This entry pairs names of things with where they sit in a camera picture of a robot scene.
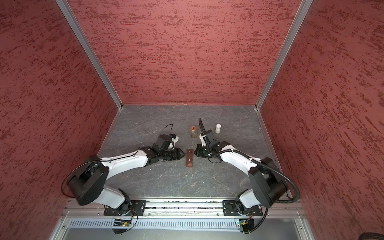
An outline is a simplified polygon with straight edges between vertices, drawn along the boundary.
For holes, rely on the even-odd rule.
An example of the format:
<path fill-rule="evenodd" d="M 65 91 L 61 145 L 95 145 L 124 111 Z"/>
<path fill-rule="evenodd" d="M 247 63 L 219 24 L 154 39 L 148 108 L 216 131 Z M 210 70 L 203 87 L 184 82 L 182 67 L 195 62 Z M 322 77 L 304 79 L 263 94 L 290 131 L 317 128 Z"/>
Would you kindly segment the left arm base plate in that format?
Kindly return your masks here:
<path fill-rule="evenodd" d="M 125 200 L 116 209 L 110 206 L 105 206 L 104 216 L 118 216 L 118 217 L 129 217 L 134 214 L 142 216 L 146 207 L 147 201 L 145 200 Z"/>

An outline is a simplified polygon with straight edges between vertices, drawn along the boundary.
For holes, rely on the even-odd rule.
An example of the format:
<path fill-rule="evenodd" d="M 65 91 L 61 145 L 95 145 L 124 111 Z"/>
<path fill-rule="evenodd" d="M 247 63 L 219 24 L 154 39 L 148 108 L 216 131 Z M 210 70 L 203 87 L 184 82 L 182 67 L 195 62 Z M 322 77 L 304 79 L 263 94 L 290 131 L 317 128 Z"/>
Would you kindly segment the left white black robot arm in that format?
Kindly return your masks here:
<path fill-rule="evenodd" d="M 104 205 L 118 216 L 134 214 L 130 197 L 121 189 L 106 185 L 115 175 L 155 164 L 159 161 L 178 161 L 185 153 L 176 147 L 179 137 L 175 134 L 160 135 L 153 146 L 138 148 L 133 153 L 116 157 L 90 156 L 73 170 L 65 183 L 80 206 L 91 203 Z"/>

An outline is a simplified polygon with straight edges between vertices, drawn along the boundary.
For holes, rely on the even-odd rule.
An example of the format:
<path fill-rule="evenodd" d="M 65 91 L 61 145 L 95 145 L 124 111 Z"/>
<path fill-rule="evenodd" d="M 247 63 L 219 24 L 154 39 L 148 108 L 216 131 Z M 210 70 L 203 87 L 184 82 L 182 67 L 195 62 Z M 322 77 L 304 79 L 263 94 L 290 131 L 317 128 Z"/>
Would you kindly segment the left aluminium corner post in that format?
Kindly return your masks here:
<path fill-rule="evenodd" d="M 119 110 L 121 110 L 123 108 L 124 104 L 121 101 L 120 97 L 118 96 L 118 94 L 117 94 L 115 88 L 113 87 L 113 84 L 111 83 L 106 71 L 104 70 L 104 68 L 100 62 L 100 60 L 98 59 L 95 51 L 93 50 L 90 42 L 88 41 L 88 39 L 86 37 L 84 31 L 82 30 L 79 22 L 77 21 L 68 1 L 56 0 L 56 3 L 58 4 L 61 12 L 63 13 L 65 19 L 67 20 L 72 31 L 74 32 L 76 38 L 78 39 L 81 46 L 83 47 L 85 53 L 87 54 L 93 67 L 95 68 L 96 72 L 98 73 L 99 77 L 101 78 L 102 82 L 104 83 L 107 91 L 109 92 L 109 94 L 112 97 L 113 101 L 115 102 L 116 106 L 118 107 Z"/>

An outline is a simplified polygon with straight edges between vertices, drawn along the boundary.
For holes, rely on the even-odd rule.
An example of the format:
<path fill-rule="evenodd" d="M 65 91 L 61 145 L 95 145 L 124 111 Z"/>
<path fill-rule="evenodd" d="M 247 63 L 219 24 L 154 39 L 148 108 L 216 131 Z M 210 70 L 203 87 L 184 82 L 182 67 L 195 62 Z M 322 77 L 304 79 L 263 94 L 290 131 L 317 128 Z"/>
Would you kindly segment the aluminium front rail frame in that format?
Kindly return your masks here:
<path fill-rule="evenodd" d="M 243 216 L 224 216 L 224 200 L 231 198 L 139 198 L 133 200 L 147 201 L 144 219 L 235 219 Z M 105 206 L 91 203 L 80 206 L 75 199 L 68 200 L 60 217 L 65 218 L 107 218 L 104 216 Z M 305 219 L 307 216 L 301 203 L 274 204 L 268 211 L 270 219 Z"/>

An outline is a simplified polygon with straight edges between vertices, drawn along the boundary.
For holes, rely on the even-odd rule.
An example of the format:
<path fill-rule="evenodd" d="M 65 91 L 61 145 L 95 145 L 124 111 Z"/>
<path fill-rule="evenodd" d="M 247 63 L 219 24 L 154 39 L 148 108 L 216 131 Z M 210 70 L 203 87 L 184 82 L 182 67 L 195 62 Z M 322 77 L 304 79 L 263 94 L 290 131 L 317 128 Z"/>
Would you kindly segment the aluminium corner post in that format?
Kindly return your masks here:
<path fill-rule="evenodd" d="M 301 4 L 298 8 L 298 11 L 294 17 L 294 20 L 290 26 L 290 29 L 286 35 L 286 38 L 284 40 L 284 43 L 280 49 L 280 52 L 278 54 L 278 57 L 274 63 L 274 66 L 271 70 L 271 73 L 266 81 L 266 84 L 263 88 L 263 91 L 256 103 L 256 110 L 260 111 L 262 108 L 262 105 L 279 73 L 279 70 L 281 66 L 283 65 L 283 62 L 300 30 L 301 25 L 303 24 L 303 21 L 313 3 L 313 0 L 302 0 Z"/>
<path fill-rule="evenodd" d="M 78 39 L 81 46 L 83 47 L 85 53 L 87 54 L 93 67 L 95 68 L 96 72 L 98 73 L 99 77 L 101 78 L 102 82 L 104 83 L 107 91 L 109 92 L 109 94 L 112 97 L 113 101 L 115 102 L 116 106 L 118 107 L 119 110 L 121 110 L 123 108 L 124 104 L 121 101 L 120 97 L 118 96 L 118 94 L 117 94 L 115 88 L 113 87 L 113 84 L 111 83 L 106 71 L 104 70 L 104 68 L 100 62 L 100 60 L 98 59 L 95 51 L 93 50 L 90 42 L 88 41 L 88 39 L 86 37 L 84 31 L 82 30 L 79 22 L 77 21 L 68 1 L 56 0 L 56 3 L 58 4 L 61 12 L 63 13 L 65 19 L 67 20 L 72 31 L 74 32 L 76 38 Z"/>

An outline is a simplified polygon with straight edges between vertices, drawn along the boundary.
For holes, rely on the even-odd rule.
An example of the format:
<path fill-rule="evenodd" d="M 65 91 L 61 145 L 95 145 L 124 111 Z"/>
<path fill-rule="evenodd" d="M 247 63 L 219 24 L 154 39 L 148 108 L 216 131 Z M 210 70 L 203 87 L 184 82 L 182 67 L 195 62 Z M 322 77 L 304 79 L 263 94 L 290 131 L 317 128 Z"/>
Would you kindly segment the brown pill organizer strip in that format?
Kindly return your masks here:
<path fill-rule="evenodd" d="M 193 149 L 187 149 L 187 152 L 186 152 L 186 167 L 187 168 L 193 167 L 193 158 L 194 158 L 194 150 Z"/>

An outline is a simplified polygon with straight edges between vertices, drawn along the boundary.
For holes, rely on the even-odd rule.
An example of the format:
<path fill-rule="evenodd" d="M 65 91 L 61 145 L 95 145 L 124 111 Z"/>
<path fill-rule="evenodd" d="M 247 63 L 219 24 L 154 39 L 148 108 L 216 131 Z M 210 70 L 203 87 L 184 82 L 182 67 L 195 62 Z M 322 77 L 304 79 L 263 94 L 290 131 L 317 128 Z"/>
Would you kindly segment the amber glass pill jar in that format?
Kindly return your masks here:
<path fill-rule="evenodd" d="M 198 137 L 198 130 L 197 130 L 197 128 L 195 126 L 192 126 L 190 128 L 190 137 L 193 138 L 193 139 Z"/>

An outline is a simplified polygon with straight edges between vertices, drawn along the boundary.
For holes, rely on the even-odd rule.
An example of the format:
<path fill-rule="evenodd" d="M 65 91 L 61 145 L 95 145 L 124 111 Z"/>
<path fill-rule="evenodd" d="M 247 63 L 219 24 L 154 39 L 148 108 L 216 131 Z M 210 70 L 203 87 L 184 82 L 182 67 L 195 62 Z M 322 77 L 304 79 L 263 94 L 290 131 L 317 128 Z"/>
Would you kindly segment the right aluminium corner post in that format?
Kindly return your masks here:
<path fill-rule="evenodd" d="M 271 70 L 271 73 L 266 81 L 266 84 L 263 88 L 263 91 L 256 103 L 256 110 L 260 111 L 262 108 L 262 105 L 279 73 L 279 70 L 281 66 L 283 65 L 283 62 L 300 30 L 301 25 L 303 24 L 303 21 L 313 3 L 313 0 L 302 0 L 301 4 L 298 8 L 298 11 L 294 17 L 294 20 L 290 26 L 290 29 L 286 35 L 286 38 L 284 40 L 284 43 L 280 49 L 280 52 L 278 54 L 278 57 L 274 63 L 274 66 Z"/>

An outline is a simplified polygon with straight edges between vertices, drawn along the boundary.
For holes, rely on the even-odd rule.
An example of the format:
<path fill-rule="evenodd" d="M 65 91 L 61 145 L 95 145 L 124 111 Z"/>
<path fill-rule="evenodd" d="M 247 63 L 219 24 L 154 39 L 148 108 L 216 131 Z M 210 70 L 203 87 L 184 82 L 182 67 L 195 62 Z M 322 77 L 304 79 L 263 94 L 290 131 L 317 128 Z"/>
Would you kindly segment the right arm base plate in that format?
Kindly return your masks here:
<path fill-rule="evenodd" d="M 261 217 L 263 215 L 263 211 L 259 206 L 253 206 L 251 208 L 245 207 L 240 201 L 231 201 L 224 200 L 223 204 L 223 213 L 224 216 L 243 216 L 250 217 L 256 216 Z"/>

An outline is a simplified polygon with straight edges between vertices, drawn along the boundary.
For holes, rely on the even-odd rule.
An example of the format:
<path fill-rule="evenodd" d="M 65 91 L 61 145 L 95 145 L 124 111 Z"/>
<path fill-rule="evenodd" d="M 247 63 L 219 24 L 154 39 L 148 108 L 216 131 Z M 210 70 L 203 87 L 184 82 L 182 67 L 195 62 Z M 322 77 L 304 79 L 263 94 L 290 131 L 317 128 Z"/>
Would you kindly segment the white pill bottle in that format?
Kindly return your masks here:
<path fill-rule="evenodd" d="M 217 124 L 217 125 L 216 125 L 216 128 L 215 128 L 215 133 L 216 133 L 216 134 L 219 134 L 219 133 L 221 132 L 221 127 L 222 127 L 221 124 Z"/>

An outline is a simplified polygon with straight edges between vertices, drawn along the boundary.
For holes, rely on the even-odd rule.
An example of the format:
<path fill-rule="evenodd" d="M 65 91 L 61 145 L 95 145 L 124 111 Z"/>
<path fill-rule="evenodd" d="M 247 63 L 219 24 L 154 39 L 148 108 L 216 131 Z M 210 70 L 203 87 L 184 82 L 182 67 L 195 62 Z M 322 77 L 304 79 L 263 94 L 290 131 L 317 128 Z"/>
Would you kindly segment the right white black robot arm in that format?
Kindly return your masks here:
<path fill-rule="evenodd" d="M 272 159 L 251 157 L 228 142 L 220 142 L 211 130 L 200 134 L 199 138 L 201 143 L 195 150 L 197 157 L 218 159 L 220 163 L 231 164 L 249 177 L 251 188 L 235 199 L 235 209 L 239 214 L 246 215 L 253 207 L 270 208 L 289 190 L 287 180 Z"/>

